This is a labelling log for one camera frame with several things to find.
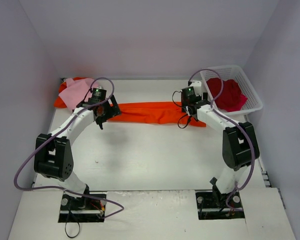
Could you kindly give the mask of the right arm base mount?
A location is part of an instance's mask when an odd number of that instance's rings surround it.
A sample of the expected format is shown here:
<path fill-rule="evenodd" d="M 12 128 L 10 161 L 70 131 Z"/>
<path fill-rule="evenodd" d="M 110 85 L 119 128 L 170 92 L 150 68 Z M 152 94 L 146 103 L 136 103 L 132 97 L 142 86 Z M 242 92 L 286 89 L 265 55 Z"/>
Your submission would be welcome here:
<path fill-rule="evenodd" d="M 245 214 L 239 192 L 235 192 L 227 201 L 227 194 L 221 194 L 216 187 L 217 179 L 210 180 L 212 190 L 195 191 L 199 220 L 244 219 Z"/>

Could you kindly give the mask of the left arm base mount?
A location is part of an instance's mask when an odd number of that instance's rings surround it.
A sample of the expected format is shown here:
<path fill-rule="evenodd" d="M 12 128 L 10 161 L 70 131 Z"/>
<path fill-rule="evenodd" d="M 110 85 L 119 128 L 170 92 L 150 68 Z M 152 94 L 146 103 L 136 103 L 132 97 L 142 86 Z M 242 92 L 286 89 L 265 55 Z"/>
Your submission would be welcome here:
<path fill-rule="evenodd" d="M 59 223 L 103 223 L 106 201 L 63 194 L 60 201 Z"/>

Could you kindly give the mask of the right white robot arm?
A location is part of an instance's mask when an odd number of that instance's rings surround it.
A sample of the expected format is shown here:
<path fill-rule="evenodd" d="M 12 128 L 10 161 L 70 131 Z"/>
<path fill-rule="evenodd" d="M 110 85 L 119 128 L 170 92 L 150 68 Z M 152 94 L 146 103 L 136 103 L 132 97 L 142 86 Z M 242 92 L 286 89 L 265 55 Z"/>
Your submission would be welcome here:
<path fill-rule="evenodd" d="M 222 134 L 222 159 L 225 168 L 216 179 L 211 200 L 217 206 L 229 201 L 232 192 L 247 167 L 252 171 L 254 161 L 260 157 L 260 150 L 254 126 L 246 121 L 239 122 L 211 107 L 210 102 L 197 93 L 193 84 L 181 90 L 181 107 L 187 115 L 198 122 L 205 123 Z"/>

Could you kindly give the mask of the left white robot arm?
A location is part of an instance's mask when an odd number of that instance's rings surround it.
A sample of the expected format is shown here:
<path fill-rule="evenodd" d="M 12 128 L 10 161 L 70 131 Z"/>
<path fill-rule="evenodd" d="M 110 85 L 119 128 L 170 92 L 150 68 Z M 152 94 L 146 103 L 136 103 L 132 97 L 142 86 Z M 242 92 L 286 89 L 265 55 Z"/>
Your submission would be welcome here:
<path fill-rule="evenodd" d="M 57 188 L 73 196 L 71 202 L 79 210 L 89 206 L 90 190 L 74 173 L 72 145 L 92 123 L 102 130 L 103 123 L 121 114 L 115 96 L 106 98 L 106 94 L 103 88 L 93 88 L 91 97 L 81 101 L 59 128 L 49 134 L 41 133 L 35 143 L 34 171 L 57 180 Z"/>

